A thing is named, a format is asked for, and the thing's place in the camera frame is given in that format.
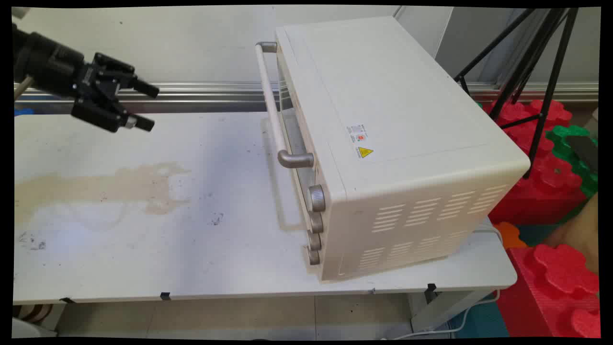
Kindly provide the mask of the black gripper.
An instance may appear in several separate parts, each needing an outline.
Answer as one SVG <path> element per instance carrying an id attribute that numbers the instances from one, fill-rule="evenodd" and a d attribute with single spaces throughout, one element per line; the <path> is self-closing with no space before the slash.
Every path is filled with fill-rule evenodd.
<path id="1" fill-rule="evenodd" d="M 121 127 L 151 131 L 155 121 L 127 111 L 118 101 L 121 89 L 156 98 L 159 88 L 140 79 L 135 68 L 101 52 L 92 62 L 81 52 L 37 32 L 12 25 L 13 80 L 33 79 L 32 87 L 66 100 L 75 100 L 70 115 L 115 133 Z M 111 91 L 104 96 L 104 89 Z"/>

